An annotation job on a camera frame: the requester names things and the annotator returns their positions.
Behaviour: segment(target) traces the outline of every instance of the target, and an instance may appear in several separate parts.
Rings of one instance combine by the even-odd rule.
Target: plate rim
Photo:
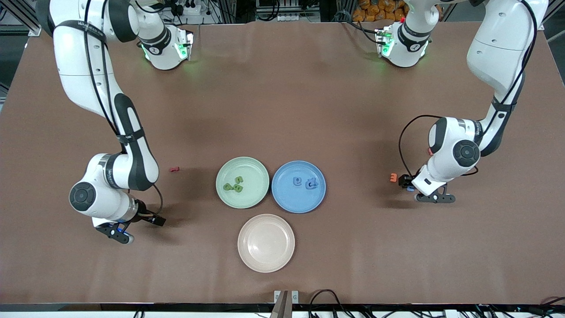
[[[282,224],[286,225],[285,227],[287,227],[288,230],[289,230],[289,233],[287,233],[288,236],[290,237],[290,242],[289,242],[289,244],[292,245],[292,246],[291,246],[291,248],[292,248],[291,250],[292,250],[292,251],[291,251],[291,253],[290,253],[290,255],[289,255],[289,258],[288,258],[283,264],[281,264],[280,266],[278,266],[278,267],[276,267],[275,269],[272,269],[272,270],[259,270],[259,269],[257,269],[257,268],[253,268],[248,262],[245,261],[243,255],[242,255],[243,253],[242,253],[241,248],[240,248],[240,243],[242,242],[242,234],[243,234],[243,232],[244,232],[244,229],[248,226],[248,224],[249,224],[251,221],[256,220],[257,218],[264,218],[264,217],[273,217],[273,218],[276,219],[277,221],[280,221],[280,222],[282,222]],[[278,216],[278,215],[275,215],[275,214],[263,213],[263,214],[259,214],[259,215],[256,215],[256,216],[250,218],[250,219],[247,220],[247,222],[245,222],[245,224],[241,227],[240,233],[239,233],[238,236],[237,236],[237,252],[238,252],[239,255],[240,255],[240,259],[244,262],[244,264],[245,264],[248,268],[250,268],[251,270],[253,270],[253,271],[255,271],[255,272],[258,272],[258,273],[273,273],[273,272],[276,272],[277,270],[282,269],[282,268],[283,268],[284,266],[286,266],[286,265],[288,264],[288,262],[290,262],[290,260],[292,259],[293,255],[294,255],[294,250],[295,250],[295,248],[296,248],[296,238],[295,238],[295,236],[294,236],[294,231],[293,231],[292,227],[290,226],[290,224],[289,224],[285,219],[283,219],[282,217],[280,217],[280,216]],[[253,258],[253,257],[251,256],[251,254],[249,253],[249,251],[246,251],[246,254],[248,254],[248,255],[250,256],[250,258]]]
[[[221,186],[218,184],[218,181],[219,181],[220,173],[221,173],[222,169],[224,169],[230,162],[235,161],[235,160],[241,160],[241,159],[251,159],[251,161],[255,161],[256,163],[259,164],[259,169],[262,170],[263,172],[265,172],[265,175],[267,176],[267,186],[266,186],[264,193],[261,195],[260,199],[257,202],[252,203],[252,205],[243,205],[241,207],[235,207],[232,204],[227,203],[224,200],[224,198],[222,197],[222,195],[220,194]],[[217,193],[218,197],[220,197],[220,200],[225,205],[227,205],[231,208],[234,208],[234,209],[249,209],[249,208],[254,207],[257,204],[259,204],[265,198],[265,196],[267,196],[267,193],[269,192],[270,184],[271,184],[271,177],[269,176],[269,171],[267,171],[267,168],[265,167],[265,165],[262,162],[260,162],[259,160],[255,159],[253,157],[240,156],[240,157],[235,157],[233,159],[230,159],[221,166],[220,170],[218,170],[218,173],[216,174],[216,193]]]
[[[313,166],[314,168],[316,168],[316,170],[320,173],[320,175],[321,175],[322,178],[324,179],[324,188],[323,188],[323,190],[324,190],[324,191],[323,191],[323,192],[324,192],[324,196],[322,197],[322,199],[320,200],[320,202],[318,202],[313,208],[311,208],[310,210],[306,210],[306,211],[304,211],[304,212],[290,211],[289,209],[286,209],[282,204],[280,204],[280,202],[277,200],[277,197],[275,196],[275,190],[274,190],[275,188],[274,188],[274,186],[273,186],[273,185],[275,184],[275,177],[277,176],[277,174],[279,173],[279,171],[280,171],[284,166],[290,165],[290,164],[295,163],[295,162],[300,162],[300,163],[304,163],[304,164]],[[314,164],[311,163],[311,162],[305,161],[305,160],[293,160],[293,161],[289,161],[289,162],[283,164],[282,166],[280,166],[280,167],[277,169],[277,171],[275,172],[275,174],[273,175],[273,178],[272,178],[272,180],[271,180],[271,193],[273,194],[273,198],[274,198],[275,202],[277,202],[277,204],[278,204],[283,210],[285,210],[285,211],[287,211],[287,212],[290,212],[290,213],[294,213],[294,214],[303,214],[303,213],[308,213],[308,212],[312,212],[313,210],[315,210],[315,209],[322,203],[322,201],[324,201],[326,190],[327,190],[327,189],[326,189],[326,184],[325,184],[325,176],[324,176],[324,173],[321,172],[321,170],[320,170],[320,168],[318,168],[318,166],[314,165]]]

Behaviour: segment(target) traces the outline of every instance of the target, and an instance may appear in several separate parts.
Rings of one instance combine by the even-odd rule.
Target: brown tabletop
[[[273,291],[334,289],[346,303],[538,303],[565,294],[565,89],[540,33],[516,112],[457,202],[420,204],[389,182],[397,142],[420,114],[481,119],[493,90],[471,74],[476,23],[440,23],[428,55],[401,69],[347,25],[204,26],[193,61],[159,71],[135,43],[110,46],[160,166],[165,227],[136,223],[122,246],[75,212],[68,193],[90,158],[119,151],[106,121],[64,94],[51,38],[31,38],[0,115],[0,302],[272,301]],[[409,167],[428,158],[432,119],[404,137]],[[327,195],[291,214],[268,194],[236,210],[215,193],[223,163],[291,160],[324,173]],[[180,171],[169,173],[168,168]],[[135,192],[155,208],[153,190]],[[275,273],[253,272],[237,236],[273,213],[296,248]]]

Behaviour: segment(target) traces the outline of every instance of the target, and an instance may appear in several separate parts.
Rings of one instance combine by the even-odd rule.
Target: robotic arm
[[[385,42],[377,46],[379,53],[400,67],[413,66],[424,56],[439,19],[435,5],[465,0],[405,1],[410,12],[404,23],[396,22],[377,35],[378,41]],[[470,1],[478,5],[484,0]],[[485,19],[467,53],[467,64],[473,74],[494,89],[494,97],[484,119],[443,117],[430,129],[428,144],[432,157],[406,180],[428,199],[500,146],[524,84],[531,43],[546,9],[547,0],[490,0],[486,5]]]
[[[131,222],[165,222],[124,190],[154,186],[159,166],[131,99],[114,77],[107,42],[139,38],[146,58],[167,70],[187,59],[192,43],[186,31],[165,26],[157,13],[142,11],[126,0],[40,0],[42,26],[53,37],[55,59],[69,99],[104,117],[122,151],[94,156],[83,178],[71,189],[72,207],[92,218],[96,229],[120,243],[133,242],[125,232]]]

